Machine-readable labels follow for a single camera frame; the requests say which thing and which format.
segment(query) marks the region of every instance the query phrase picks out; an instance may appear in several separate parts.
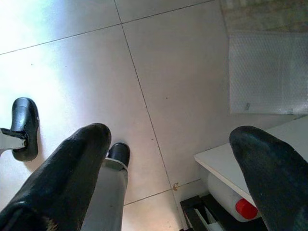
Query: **white plastic container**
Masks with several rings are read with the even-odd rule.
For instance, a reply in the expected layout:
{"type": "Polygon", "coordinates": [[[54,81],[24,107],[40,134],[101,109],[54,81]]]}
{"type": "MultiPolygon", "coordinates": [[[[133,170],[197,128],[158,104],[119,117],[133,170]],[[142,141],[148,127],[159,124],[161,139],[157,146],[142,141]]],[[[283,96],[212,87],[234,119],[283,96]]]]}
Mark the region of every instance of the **white plastic container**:
{"type": "Polygon", "coordinates": [[[260,217],[257,209],[212,173],[207,176],[208,190],[235,219],[247,222],[260,217]]]}

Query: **black shoe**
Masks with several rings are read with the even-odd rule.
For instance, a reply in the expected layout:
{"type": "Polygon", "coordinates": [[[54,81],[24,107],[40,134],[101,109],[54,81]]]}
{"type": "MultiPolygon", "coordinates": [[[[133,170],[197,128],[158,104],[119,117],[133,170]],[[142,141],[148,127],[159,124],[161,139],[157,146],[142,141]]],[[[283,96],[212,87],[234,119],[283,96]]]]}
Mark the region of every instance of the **black shoe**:
{"type": "Polygon", "coordinates": [[[115,143],[109,150],[108,158],[121,161],[126,167],[128,167],[130,158],[130,150],[128,145],[120,142],[115,143]]]}

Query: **trouser leg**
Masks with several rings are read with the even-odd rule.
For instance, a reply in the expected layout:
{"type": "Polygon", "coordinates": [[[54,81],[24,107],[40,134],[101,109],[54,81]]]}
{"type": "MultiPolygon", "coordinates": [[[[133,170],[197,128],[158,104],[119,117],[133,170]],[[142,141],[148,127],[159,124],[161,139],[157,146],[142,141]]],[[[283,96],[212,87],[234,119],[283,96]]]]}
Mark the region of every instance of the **trouser leg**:
{"type": "Polygon", "coordinates": [[[230,135],[249,192],[270,231],[306,231],[308,164],[289,144],[250,126],[230,135]]]}
{"type": "Polygon", "coordinates": [[[128,173],[124,165],[105,159],[82,231],[120,231],[128,173]]]}

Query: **bubble wrap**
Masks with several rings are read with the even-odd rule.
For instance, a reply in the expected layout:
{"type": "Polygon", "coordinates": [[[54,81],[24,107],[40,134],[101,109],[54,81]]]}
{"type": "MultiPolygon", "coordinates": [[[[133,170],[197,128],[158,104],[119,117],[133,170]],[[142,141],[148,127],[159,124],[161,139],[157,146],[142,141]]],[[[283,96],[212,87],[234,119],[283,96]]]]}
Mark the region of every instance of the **bubble wrap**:
{"type": "Polygon", "coordinates": [[[231,113],[308,114],[308,34],[230,35],[231,113]]]}

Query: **grout line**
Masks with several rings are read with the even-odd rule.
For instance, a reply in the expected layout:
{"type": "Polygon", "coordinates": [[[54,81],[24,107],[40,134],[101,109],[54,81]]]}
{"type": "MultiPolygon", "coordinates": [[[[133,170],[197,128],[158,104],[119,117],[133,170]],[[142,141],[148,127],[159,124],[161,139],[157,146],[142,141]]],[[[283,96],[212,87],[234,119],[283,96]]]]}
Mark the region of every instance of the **grout line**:
{"type": "Polygon", "coordinates": [[[159,193],[153,194],[153,195],[151,195],[151,196],[144,197],[144,198],[139,199],[139,200],[137,200],[137,201],[129,202],[129,203],[125,204],[124,206],[130,205],[130,204],[133,204],[133,203],[138,202],[138,201],[142,201],[142,200],[148,199],[148,198],[150,198],[150,197],[152,197],[152,196],[157,196],[157,195],[159,195],[159,194],[162,194],[162,193],[168,192],[168,191],[170,191],[170,190],[172,190],[172,189],[167,189],[167,190],[165,190],[165,191],[162,191],[162,192],[159,192],[159,193]]]}
{"type": "Polygon", "coordinates": [[[177,189],[180,188],[180,187],[182,187],[182,186],[185,186],[185,185],[187,185],[187,184],[194,183],[194,182],[196,182],[196,181],[198,181],[198,180],[201,180],[201,178],[196,179],[196,180],[193,180],[193,181],[190,181],[190,182],[185,183],[185,184],[182,184],[182,185],[180,185],[180,186],[177,186],[177,189]]]}
{"type": "Polygon", "coordinates": [[[205,0],[205,1],[203,1],[203,2],[199,2],[199,3],[196,3],[196,4],[192,4],[192,5],[188,5],[188,6],[184,6],[184,7],[180,7],[180,8],[176,8],[176,9],[173,9],[173,10],[170,10],[170,11],[165,11],[165,12],[161,12],[161,13],[156,13],[156,14],[152,14],[152,15],[149,15],[149,16],[145,16],[145,17],[142,17],[142,18],[133,19],[133,20],[130,20],[130,21],[127,21],[127,22],[122,22],[121,17],[120,17],[120,14],[119,14],[119,10],[118,10],[117,5],[116,5],[116,2],[115,2],[115,0],[114,0],[115,6],[116,6],[116,11],[117,11],[117,14],[118,14],[119,19],[120,19],[120,23],[117,23],[117,24],[114,24],[114,25],[110,25],[110,26],[105,26],[105,27],[98,28],[98,29],[95,29],[95,30],[85,31],[85,32],[82,32],[82,33],[79,33],[79,34],[75,34],[75,35],[66,36],[66,37],[63,37],[63,38],[60,38],[60,39],[59,39],[59,38],[58,38],[58,39],[54,39],[54,40],[51,40],[51,41],[47,41],[47,42],[35,44],[35,45],[32,45],[32,46],[28,46],[28,47],[19,48],[19,49],[13,50],[13,51],[8,51],[8,52],[0,53],[0,55],[2,55],[2,54],[9,54],[9,53],[12,53],[12,52],[15,52],[15,51],[24,50],[24,49],[27,49],[27,48],[36,47],[36,46],[44,45],[44,44],[51,43],[51,42],[61,41],[61,40],[63,40],[63,39],[68,39],[68,38],[72,38],[72,37],[75,37],[75,36],[79,36],[79,35],[84,35],[84,34],[87,34],[87,33],[91,33],[91,32],[94,32],[94,31],[103,30],[103,29],[106,29],[106,28],[109,28],[109,27],[112,27],[112,26],[122,25],[122,27],[123,27],[123,24],[126,24],[126,23],[138,21],[138,20],[141,20],[141,19],[144,19],[144,18],[149,18],[149,17],[152,17],[152,16],[157,16],[157,15],[160,15],[160,14],[164,14],[164,13],[169,13],[169,12],[172,12],[172,11],[181,10],[181,9],[188,8],[188,7],[191,7],[191,6],[201,5],[201,4],[203,4],[203,3],[210,2],[210,1],[215,1],[215,0],[205,0]]]}
{"type": "Polygon", "coordinates": [[[86,31],[86,32],[79,33],[79,34],[70,35],[70,36],[67,36],[67,37],[60,38],[60,39],[58,38],[58,39],[55,39],[55,40],[51,40],[51,41],[48,41],[48,42],[39,43],[39,44],[32,45],[32,46],[29,46],[29,47],[19,48],[19,49],[16,49],[16,50],[14,50],[14,51],[8,51],[8,52],[5,52],[5,53],[1,53],[0,55],[12,53],[12,52],[20,51],[20,50],[24,50],[24,49],[28,49],[28,48],[31,48],[31,47],[37,47],[37,46],[44,45],[44,44],[51,43],[51,42],[61,41],[61,40],[63,40],[63,39],[68,39],[68,38],[72,38],[72,37],[75,37],[75,36],[84,35],[84,34],[87,34],[87,33],[90,33],[90,32],[94,32],[94,31],[98,31],[98,30],[103,30],[103,29],[110,28],[110,27],[112,27],[112,26],[118,26],[118,25],[121,25],[121,24],[122,24],[122,23],[118,23],[118,24],[114,24],[114,25],[111,25],[111,26],[105,26],[105,27],[98,28],[98,29],[95,29],[95,30],[90,30],[90,31],[86,31]]]}
{"type": "Polygon", "coordinates": [[[145,16],[145,17],[141,17],[141,18],[132,19],[132,20],[129,20],[129,21],[127,21],[127,22],[123,22],[122,24],[131,23],[131,22],[138,21],[138,20],[141,20],[141,19],[145,19],[145,18],[157,16],[157,15],[160,15],[160,14],[164,14],[164,13],[169,13],[169,12],[172,12],[172,11],[177,11],[177,10],[185,9],[185,8],[188,8],[188,7],[191,7],[191,6],[201,5],[201,4],[204,4],[204,3],[206,3],[206,2],[210,2],[210,1],[215,1],[215,0],[205,0],[205,1],[203,1],[203,2],[195,3],[195,4],[192,4],[192,5],[188,5],[188,6],[183,6],[183,7],[180,7],[180,8],[173,9],[173,10],[164,11],[164,12],[161,12],[161,13],[155,13],[155,14],[151,14],[151,15],[149,15],[149,16],[145,16]]]}
{"type": "Polygon", "coordinates": [[[148,105],[146,104],[146,101],[145,101],[145,96],[144,96],[144,93],[143,93],[143,90],[142,90],[142,87],[141,87],[140,79],[139,79],[139,76],[138,76],[138,73],[137,73],[137,69],[136,69],[136,66],[135,66],[135,63],[134,63],[134,60],[133,60],[133,56],[132,56],[132,54],[131,54],[131,51],[130,51],[130,48],[129,48],[129,45],[128,45],[128,40],[127,40],[127,38],[126,38],[126,34],[125,34],[125,31],[124,31],[124,28],[123,28],[123,23],[121,23],[121,26],[122,26],[123,34],[124,34],[124,37],[125,37],[126,45],[127,45],[128,51],[129,51],[129,55],[130,55],[131,61],[132,61],[132,63],[133,63],[134,69],[135,69],[136,77],[137,77],[138,84],[139,84],[139,87],[140,87],[140,91],[141,91],[141,94],[142,94],[142,97],[143,97],[143,101],[144,101],[144,104],[145,104],[145,108],[146,108],[146,111],[147,111],[147,113],[148,113],[148,116],[149,116],[149,119],[150,119],[150,122],[151,122],[152,130],[153,130],[153,133],[154,133],[154,136],[155,136],[155,140],[156,140],[156,143],[157,143],[157,146],[158,146],[159,154],[160,154],[160,157],[162,158],[162,162],[163,162],[163,165],[164,165],[164,168],[165,168],[165,172],[166,172],[166,176],[167,176],[167,179],[168,179],[170,188],[172,188],[171,182],[170,182],[170,179],[169,179],[169,176],[168,176],[168,173],[167,173],[166,165],[165,165],[165,162],[164,162],[164,159],[163,159],[163,155],[162,155],[162,152],[161,152],[159,143],[158,143],[157,135],[156,135],[156,132],[155,132],[155,130],[154,130],[152,118],[151,118],[150,113],[149,113],[148,105]]]}

